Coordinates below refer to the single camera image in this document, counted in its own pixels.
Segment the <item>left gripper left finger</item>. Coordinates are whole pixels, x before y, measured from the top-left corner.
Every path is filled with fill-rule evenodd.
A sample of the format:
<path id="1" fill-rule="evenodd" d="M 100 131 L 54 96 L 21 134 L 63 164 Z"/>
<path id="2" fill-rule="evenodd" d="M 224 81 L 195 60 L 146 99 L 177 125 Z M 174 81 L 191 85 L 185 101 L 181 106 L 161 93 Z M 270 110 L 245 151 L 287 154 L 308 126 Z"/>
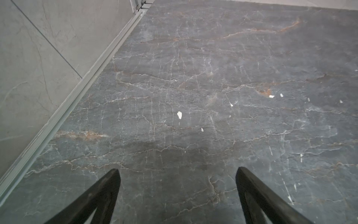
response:
<path id="1" fill-rule="evenodd" d="M 121 185 L 118 169 L 111 169 L 81 196 L 61 212 L 48 220 L 47 224 L 84 224 L 93 216 L 92 224 L 109 224 Z"/>

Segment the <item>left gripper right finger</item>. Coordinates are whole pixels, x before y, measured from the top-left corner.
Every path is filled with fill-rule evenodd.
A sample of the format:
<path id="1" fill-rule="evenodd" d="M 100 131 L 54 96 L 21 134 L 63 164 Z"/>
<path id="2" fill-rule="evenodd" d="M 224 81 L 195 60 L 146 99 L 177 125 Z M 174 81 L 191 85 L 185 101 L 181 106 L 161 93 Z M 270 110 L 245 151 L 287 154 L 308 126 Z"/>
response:
<path id="1" fill-rule="evenodd" d="M 265 217 L 273 224 L 312 223 L 247 168 L 238 168 L 235 181 L 247 224 L 265 224 Z"/>

